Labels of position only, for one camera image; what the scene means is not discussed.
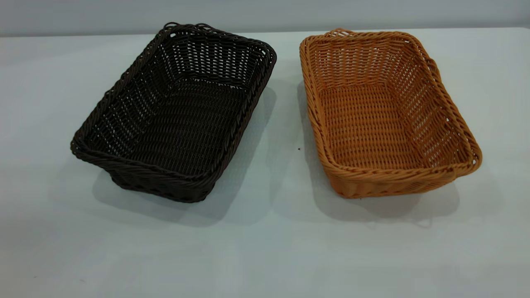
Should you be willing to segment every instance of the basket handle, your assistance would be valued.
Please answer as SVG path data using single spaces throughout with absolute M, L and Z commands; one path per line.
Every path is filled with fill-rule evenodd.
M 351 30 L 346 30 L 344 28 L 337 28 L 335 30 L 331 30 L 330 32 L 324 34 L 324 36 L 325 37 L 338 37 L 338 36 L 346 37 L 352 34 L 355 34 L 355 32 Z
M 169 22 L 166 25 L 164 25 L 164 29 L 168 29 L 170 27 L 175 27 L 175 26 L 178 26 L 178 25 L 180 25 L 180 24 L 176 23 L 176 22 Z
M 177 22 L 169 22 L 166 25 L 164 25 L 163 30 L 168 30 L 168 29 L 171 29 L 172 27 L 175 27 L 175 26 L 181 26 L 181 24 L 179 24 Z M 210 26 L 208 24 L 204 24 L 204 23 L 199 23 L 197 25 L 191 25 L 191 26 L 193 26 L 193 27 L 195 27 L 196 29 L 199 29 L 199 30 L 221 32 L 220 30 L 217 30 L 214 27 L 212 27 L 212 26 Z

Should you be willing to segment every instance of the wall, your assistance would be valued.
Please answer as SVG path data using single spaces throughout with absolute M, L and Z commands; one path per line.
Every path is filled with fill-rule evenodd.
M 152 33 L 168 21 L 233 32 L 507 27 L 530 0 L 1 0 L 0 36 Z

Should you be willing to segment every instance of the basket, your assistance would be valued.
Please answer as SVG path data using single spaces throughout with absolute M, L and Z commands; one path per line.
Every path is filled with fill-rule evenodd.
M 415 37 L 336 29 L 306 38 L 300 58 L 319 158 L 338 194 L 425 192 L 480 166 L 478 144 Z
M 275 62 L 265 42 L 168 23 L 105 93 L 71 150 L 122 188 L 203 200 L 232 159 Z

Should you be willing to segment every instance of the rectangular basket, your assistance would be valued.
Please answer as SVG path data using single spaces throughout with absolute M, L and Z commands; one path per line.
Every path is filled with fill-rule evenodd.
M 276 53 L 206 24 L 169 23 L 76 132 L 76 157 L 125 189 L 203 200 L 232 159 Z
M 306 38 L 300 58 L 319 158 L 338 194 L 425 192 L 480 166 L 478 144 L 415 37 L 336 29 Z

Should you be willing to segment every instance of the dark brown wicker basket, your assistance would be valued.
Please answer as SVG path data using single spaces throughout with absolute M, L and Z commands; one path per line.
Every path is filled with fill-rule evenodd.
M 122 188 L 201 201 L 232 159 L 275 62 L 265 42 L 169 23 L 105 93 L 72 152 Z

